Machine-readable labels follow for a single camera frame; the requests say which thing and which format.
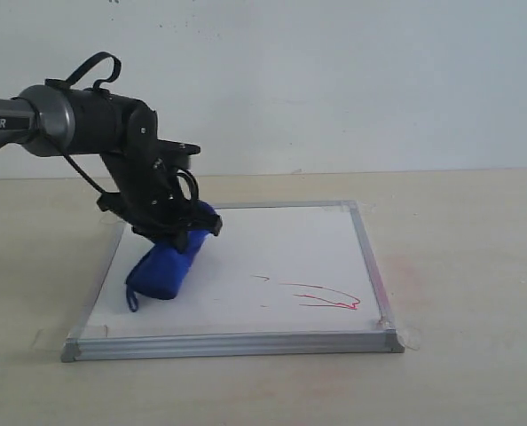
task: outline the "beige tabletop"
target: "beige tabletop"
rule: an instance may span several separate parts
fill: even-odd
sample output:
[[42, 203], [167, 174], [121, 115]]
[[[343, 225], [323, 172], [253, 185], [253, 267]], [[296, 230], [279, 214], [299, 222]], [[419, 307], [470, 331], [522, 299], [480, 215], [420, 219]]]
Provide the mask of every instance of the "beige tabletop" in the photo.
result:
[[200, 182], [357, 200], [406, 352], [62, 364], [113, 219], [80, 180], [2, 180], [0, 425], [527, 425], [527, 170]]

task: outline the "white wall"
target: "white wall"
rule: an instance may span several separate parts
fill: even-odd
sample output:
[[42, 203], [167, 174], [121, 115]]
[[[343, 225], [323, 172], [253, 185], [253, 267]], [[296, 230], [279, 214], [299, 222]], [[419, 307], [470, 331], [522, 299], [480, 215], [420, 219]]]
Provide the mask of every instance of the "white wall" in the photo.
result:
[[0, 97], [101, 50], [198, 175], [527, 166], [527, 0], [0, 0]]

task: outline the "blue cloth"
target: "blue cloth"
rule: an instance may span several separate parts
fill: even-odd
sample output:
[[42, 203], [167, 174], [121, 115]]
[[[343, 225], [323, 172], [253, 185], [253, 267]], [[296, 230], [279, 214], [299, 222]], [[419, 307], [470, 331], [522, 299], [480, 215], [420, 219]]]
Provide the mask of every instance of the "blue cloth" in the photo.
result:
[[[202, 208], [215, 211], [199, 201]], [[184, 253], [176, 251], [168, 242], [157, 242], [134, 266], [126, 279], [126, 299], [132, 312], [139, 309], [136, 293], [161, 300], [177, 297], [181, 284], [189, 272], [197, 253], [201, 250], [208, 231], [189, 231], [188, 246]]]

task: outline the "robotic arm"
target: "robotic arm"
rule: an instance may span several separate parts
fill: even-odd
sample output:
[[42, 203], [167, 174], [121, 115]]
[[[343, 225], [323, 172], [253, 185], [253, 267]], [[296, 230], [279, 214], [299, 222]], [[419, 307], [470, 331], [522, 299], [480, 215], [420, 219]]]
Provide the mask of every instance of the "robotic arm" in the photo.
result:
[[[88, 89], [72, 88], [104, 59], [114, 60], [107, 79]], [[202, 207], [189, 171], [190, 157], [201, 149], [159, 140], [152, 109], [101, 87], [114, 82], [121, 67], [115, 56], [100, 52], [66, 80], [47, 79], [16, 98], [0, 99], [0, 148], [16, 143], [39, 157], [63, 156], [100, 192], [97, 204], [102, 211], [112, 211], [153, 243], [168, 241], [183, 252], [189, 231], [201, 229], [216, 236], [222, 227], [220, 216]], [[119, 192], [107, 192], [94, 182], [72, 159], [78, 154], [98, 154]], [[188, 198], [181, 179], [188, 186]]]

